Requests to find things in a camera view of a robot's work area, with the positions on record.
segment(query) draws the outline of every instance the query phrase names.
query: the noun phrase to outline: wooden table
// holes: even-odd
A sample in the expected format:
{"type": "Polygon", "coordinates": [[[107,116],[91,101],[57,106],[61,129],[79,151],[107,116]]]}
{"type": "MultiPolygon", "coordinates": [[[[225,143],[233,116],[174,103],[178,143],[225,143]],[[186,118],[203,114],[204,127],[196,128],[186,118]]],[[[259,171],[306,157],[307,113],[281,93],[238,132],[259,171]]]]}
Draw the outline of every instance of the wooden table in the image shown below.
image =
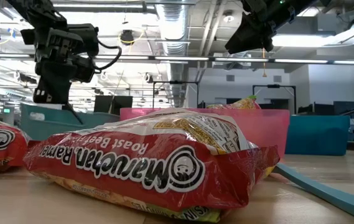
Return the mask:
{"type": "MultiPolygon", "coordinates": [[[[354,151],[344,157],[287,155],[302,174],[354,194],[354,151]]],[[[69,192],[24,169],[0,174],[0,223],[186,223],[69,192]]],[[[258,184],[246,208],[220,223],[354,223],[354,217],[272,174],[258,184]]]]}

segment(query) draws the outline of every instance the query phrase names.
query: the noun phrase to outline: blue foam strip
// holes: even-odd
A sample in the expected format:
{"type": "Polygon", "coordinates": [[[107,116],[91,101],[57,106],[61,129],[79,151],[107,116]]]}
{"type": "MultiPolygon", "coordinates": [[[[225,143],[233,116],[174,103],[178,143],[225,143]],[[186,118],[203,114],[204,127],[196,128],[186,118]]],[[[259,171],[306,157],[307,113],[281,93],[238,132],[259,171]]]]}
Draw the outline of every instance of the blue foam strip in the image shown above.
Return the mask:
{"type": "Polygon", "coordinates": [[[354,215],[354,195],[328,187],[308,177],[304,177],[284,164],[278,164],[274,172],[281,174],[304,190],[324,199],[332,205],[354,215]]]}

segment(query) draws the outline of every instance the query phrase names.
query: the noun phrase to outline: plastic bin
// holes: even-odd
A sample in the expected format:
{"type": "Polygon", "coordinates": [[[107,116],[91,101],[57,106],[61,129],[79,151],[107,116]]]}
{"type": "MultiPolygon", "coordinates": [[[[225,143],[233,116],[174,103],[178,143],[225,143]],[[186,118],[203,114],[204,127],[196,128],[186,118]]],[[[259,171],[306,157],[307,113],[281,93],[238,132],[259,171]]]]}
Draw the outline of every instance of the plastic bin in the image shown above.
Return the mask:
{"type": "Polygon", "coordinates": [[[21,112],[21,129],[33,140],[44,140],[53,134],[119,121],[119,116],[108,113],[77,113],[83,121],[80,124],[70,111],[26,104],[21,104],[21,112]]]}
{"type": "MultiPolygon", "coordinates": [[[[121,108],[120,120],[142,116],[159,109],[121,108]]],[[[260,147],[277,146],[284,156],[290,113],[288,110],[193,109],[199,113],[215,113],[235,119],[246,139],[260,147]]]]}
{"type": "Polygon", "coordinates": [[[349,116],[291,116],[286,154],[343,156],[349,116]]]}

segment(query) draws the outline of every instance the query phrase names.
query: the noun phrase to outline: pink plastic bin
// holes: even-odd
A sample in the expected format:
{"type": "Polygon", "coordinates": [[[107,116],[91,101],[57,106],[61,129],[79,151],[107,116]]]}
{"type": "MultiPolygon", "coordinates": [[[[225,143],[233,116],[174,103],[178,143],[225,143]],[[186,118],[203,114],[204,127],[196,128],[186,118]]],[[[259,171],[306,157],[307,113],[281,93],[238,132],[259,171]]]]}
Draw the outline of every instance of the pink plastic bin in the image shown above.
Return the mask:
{"type": "MultiPolygon", "coordinates": [[[[120,120],[136,118],[160,109],[121,108],[120,120]]],[[[259,147],[275,146],[281,158],[286,148],[287,129],[290,123],[288,110],[241,110],[241,109],[193,109],[186,110],[199,113],[215,113],[231,116],[237,122],[247,140],[259,147]]]]}

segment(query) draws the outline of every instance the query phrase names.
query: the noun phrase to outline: table surface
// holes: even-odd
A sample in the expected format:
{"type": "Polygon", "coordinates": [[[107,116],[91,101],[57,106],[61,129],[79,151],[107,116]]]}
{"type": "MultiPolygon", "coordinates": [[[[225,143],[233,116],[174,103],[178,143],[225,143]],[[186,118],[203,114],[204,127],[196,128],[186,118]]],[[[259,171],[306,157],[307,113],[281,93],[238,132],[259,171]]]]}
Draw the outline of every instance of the table surface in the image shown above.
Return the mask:
{"type": "MultiPolygon", "coordinates": [[[[346,156],[286,155],[284,163],[314,180],[354,194],[354,151],[346,156]]],[[[0,223],[186,223],[69,192],[24,169],[0,174],[0,223]]],[[[278,174],[260,182],[246,208],[220,223],[354,223],[354,217],[278,174]]]]}

